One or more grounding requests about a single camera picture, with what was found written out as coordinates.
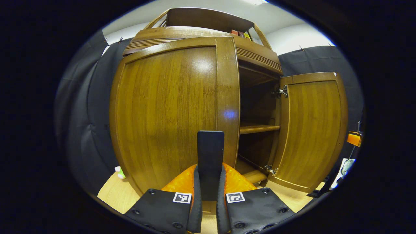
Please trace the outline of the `black door handle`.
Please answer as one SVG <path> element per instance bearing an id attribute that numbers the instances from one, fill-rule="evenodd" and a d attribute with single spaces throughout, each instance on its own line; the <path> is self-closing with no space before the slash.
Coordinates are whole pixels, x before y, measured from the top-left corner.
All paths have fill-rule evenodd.
<path id="1" fill-rule="evenodd" d="M 197 167 L 203 201 L 216 201 L 222 172 L 224 132 L 201 130 L 197 133 Z"/>

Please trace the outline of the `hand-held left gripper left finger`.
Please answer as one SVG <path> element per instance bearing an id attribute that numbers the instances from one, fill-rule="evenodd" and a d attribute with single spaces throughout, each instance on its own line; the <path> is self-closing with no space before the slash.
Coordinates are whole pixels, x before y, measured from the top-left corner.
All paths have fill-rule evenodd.
<path id="1" fill-rule="evenodd" d="M 198 166 L 193 165 L 161 190 L 148 189 L 125 215 L 164 234 L 200 233 L 201 194 Z"/>

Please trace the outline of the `wooden double-door shoe cabinet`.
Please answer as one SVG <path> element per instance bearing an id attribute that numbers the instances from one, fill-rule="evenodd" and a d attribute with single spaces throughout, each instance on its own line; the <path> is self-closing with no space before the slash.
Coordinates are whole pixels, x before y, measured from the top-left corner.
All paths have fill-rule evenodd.
<path id="1" fill-rule="evenodd" d="M 252 184 L 303 193 L 329 175 L 348 104 L 338 72 L 288 76 L 252 21 L 167 9 L 123 52 L 110 94 L 116 158 L 139 195 L 198 163 L 197 133 L 219 131 L 219 162 Z"/>

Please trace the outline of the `wooden shoe cabinet door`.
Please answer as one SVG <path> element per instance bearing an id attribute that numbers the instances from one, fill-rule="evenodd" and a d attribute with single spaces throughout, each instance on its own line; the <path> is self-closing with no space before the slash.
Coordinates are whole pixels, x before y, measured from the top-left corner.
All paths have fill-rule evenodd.
<path id="1" fill-rule="evenodd" d="M 345 142 L 348 102 L 339 72 L 286 76 L 288 97 L 280 98 L 280 131 L 268 179 L 311 193 L 329 175 Z"/>
<path id="2" fill-rule="evenodd" d="M 161 190 L 197 163 L 197 133 L 224 132 L 223 162 L 235 166 L 240 76 L 233 37 L 150 46 L 124 57 L 110 92 L 110 134 L 134 191 Z"/>

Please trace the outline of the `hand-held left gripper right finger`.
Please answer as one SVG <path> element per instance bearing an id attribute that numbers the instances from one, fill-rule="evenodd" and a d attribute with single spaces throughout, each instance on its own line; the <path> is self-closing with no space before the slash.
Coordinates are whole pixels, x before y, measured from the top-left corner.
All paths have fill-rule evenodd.
<path id="1" fill-rule="evenodd" d="M 217 199 L 218 234 L 255 234 L 294 215 L 270 188 L 257 188 L 223 163 Z"/>

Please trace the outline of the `wooden inner cabinet shelf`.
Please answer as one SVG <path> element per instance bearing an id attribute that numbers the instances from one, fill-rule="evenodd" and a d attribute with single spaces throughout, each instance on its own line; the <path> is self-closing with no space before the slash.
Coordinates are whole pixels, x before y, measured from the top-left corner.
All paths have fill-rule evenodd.
<path id="1" fill-rule="evenodd" d="M 269 132 L 269 131 L 278 131 L 280 126 L 276 125 L 250 125 L 250 126 L 240 126 L 239 134 L 252 134 L 259 132 Z"/>

